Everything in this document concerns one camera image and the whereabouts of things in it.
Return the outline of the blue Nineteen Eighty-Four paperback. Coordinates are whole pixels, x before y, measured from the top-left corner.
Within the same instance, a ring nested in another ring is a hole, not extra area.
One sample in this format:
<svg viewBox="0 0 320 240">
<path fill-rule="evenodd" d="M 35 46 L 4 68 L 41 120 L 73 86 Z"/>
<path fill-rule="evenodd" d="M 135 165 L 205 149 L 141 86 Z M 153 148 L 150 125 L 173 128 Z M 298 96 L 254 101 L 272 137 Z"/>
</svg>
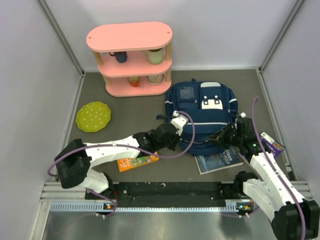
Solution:
<svg viewBox="0 0 320 240">
<path fill-rule="evenodd" d="M 201 175 L 241 166 L 244 163 L 234 146 L 219 154 L 199 155 L 194 158 Z"/>
</svg>

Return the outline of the navy blue student backpack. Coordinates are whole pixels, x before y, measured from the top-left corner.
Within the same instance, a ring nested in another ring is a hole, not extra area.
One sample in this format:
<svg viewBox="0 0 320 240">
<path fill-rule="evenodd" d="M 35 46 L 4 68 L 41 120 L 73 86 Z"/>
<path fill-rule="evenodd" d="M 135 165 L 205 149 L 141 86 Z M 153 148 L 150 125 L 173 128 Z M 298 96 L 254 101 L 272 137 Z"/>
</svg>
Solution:
<svg viewBox="0 0 320 240">
<path fill-rule="evenodd" d="M 191 81 L 174 84 L 165 95 L 165 115 L 157 119 L 167 122 L 174 111 L 187 113 L 194 122 L 195 137 L 187 153 L 194 156 L 216 155 L 224 149 L 208 137 L 234 125 L 238 115 L 238 100 L 232 89 L 217 81 Z"/>
</svg>

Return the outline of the orange treehouse children's book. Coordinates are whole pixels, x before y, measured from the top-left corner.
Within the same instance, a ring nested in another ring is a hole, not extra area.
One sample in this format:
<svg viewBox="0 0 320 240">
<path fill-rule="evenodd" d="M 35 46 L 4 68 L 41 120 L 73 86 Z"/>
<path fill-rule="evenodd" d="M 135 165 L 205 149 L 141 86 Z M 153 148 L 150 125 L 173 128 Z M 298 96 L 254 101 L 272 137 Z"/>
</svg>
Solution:
<svg viewBox="0 0 320 240">
<path fill-rule="evenodd" d="M 122 158 L 117 160 L 117 165 L 120 172 L 125 172 L 153 162 L 157 162 L 159 159 L 159 157 L 153 155 L 139 158 Z"/>
</svg>

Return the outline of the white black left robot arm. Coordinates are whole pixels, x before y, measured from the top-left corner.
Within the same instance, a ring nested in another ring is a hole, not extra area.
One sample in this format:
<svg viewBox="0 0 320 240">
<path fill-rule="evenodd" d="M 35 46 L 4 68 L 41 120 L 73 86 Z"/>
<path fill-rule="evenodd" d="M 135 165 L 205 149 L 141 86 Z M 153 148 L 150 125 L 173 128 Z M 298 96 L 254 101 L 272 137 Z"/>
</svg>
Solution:
<svg viewBox="0 0 320 240">
<path fill-rule="evenodd" d="M 112 180 L 106 173 L 93 170 L 94 167 L 119 159 L 152 156 L 164 148 L 174 151 L 182 131 L 182 125 L 170 122 L 116 141 L 93 144 L 75 139 L 54 159 L 61 187 L 82 186 L 109 198 L 114 191 Z"/>
</svg>

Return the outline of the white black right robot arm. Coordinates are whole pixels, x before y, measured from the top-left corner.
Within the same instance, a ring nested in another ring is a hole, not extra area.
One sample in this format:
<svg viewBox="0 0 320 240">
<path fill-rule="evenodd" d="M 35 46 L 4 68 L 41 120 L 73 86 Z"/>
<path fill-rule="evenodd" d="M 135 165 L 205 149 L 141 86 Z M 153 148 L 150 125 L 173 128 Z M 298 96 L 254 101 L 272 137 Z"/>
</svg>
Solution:
<svg viewBox="0 0 320 240">
<path fill-rule="evenodd" d="M 320 207 L 306 199 L 278 166 L 259 137 L 255 121 L 238 118 L 207 138 L 228 149 L 238 148 L 255 172 L 242 171 L 234 179 L 233 192 L 250 197 L 265 213 L 278 240 L 314 240 L 319 236 Z"/>
</svg>

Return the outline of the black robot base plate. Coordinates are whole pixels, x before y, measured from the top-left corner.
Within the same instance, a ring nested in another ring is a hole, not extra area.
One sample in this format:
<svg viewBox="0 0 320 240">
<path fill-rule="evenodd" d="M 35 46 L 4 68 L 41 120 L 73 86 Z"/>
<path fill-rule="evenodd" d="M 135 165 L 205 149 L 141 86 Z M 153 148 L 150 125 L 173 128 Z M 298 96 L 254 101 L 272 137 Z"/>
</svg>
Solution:
<svg viewBox="0 0 320 240">
<path fill-rule="evenodd" d="M 247 196 L 234 192 L 232 182 L 119 182 L 101 195 L 122 208 L 225 207 L 227 202 L 253 205 Z"/>
</svg>

